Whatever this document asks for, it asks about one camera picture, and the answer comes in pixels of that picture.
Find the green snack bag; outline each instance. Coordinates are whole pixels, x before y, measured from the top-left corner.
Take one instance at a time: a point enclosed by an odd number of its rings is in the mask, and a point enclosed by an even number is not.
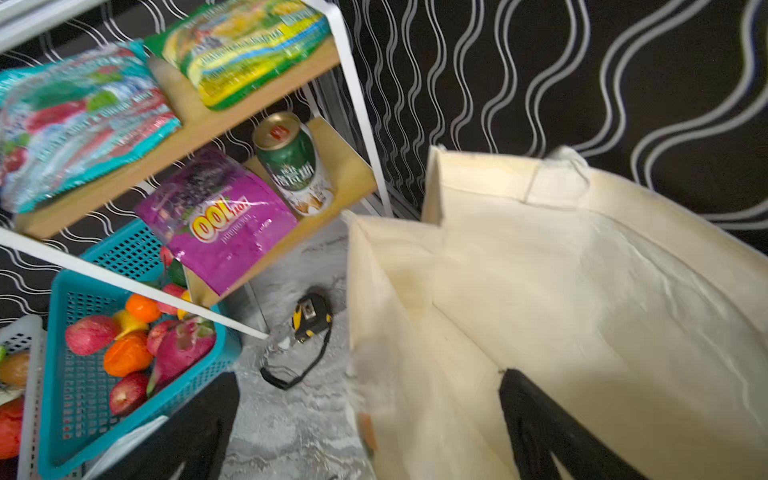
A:
[[[144,44],[189,78],[206,107],[222,110],[308,58],[329,33],[299,0],[229,0]]]

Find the logo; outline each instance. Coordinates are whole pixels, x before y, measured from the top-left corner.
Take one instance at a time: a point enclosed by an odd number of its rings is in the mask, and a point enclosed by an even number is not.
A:
[[[249,209],[250,203],[244,195],[237,200],[224,200],[224,197],[219,196],[202,215],[192,219],[190,231],[199,241],[213,243],[219,237],[219,232],[229,228]]]

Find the purple snack bag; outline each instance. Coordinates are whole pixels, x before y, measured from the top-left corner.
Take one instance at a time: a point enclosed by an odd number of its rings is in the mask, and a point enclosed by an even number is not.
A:
[[[135,211],[217,295],[296,226],[263,180],[212,147],[200,149]]]

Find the wooden shelf board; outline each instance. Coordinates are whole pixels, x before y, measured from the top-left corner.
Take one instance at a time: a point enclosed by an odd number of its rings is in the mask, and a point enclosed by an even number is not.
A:
[[[332,39],[326,40],[305,61],[233,107],[216,112],[203,105],[195,88],[178,70],[159,58],[152,58],[150,68],[181,120],[182,128],[139,161],[62,194],[40,210],[17,215],[14,220],[16,230],[38,239],[55,235],[89,211],[118,197],[150,175],[205,145],[211,138],[237,126],[338,64],[336,45]]]
[[[200,277],[187,270],[189,291],[192,300],[198,305],[210,307],[219,302],[228,293],[240,288],[245,282],[275,263],[281,256],[290,252],[296,245],[326,226],[341,213],[341,210],[356,204],[376,191],[376,180],[373,178],[371,168],[325,120],[315,118],[307,124],[307,127],[312,131],[320,159],[328,170],[331,183],[336,191],[333,202],[321,214],[313,217],[301,217],[299,224],[283,237],[272,250],[267,252],[256,265],[251,267],[224,295],[217,295]],[[267,180],[267,183],[276,190],[269,174],[264,170],[258,158],[250,159],[245,163],[245,166],[259,177]]]

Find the snack bag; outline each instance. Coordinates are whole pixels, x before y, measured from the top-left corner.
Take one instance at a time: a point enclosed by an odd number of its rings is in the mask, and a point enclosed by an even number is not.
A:
[[[222,110],[308,58],[330,33],[299,0],[204,5],[146,45],[181,70],[206,107]]]
[[[219,295],[296,226],[263,180],[213,147],[200,149],[135,211]]]
[[[0,72],[2,206],[14,213],[142,158],[181,123],[141,42]]]

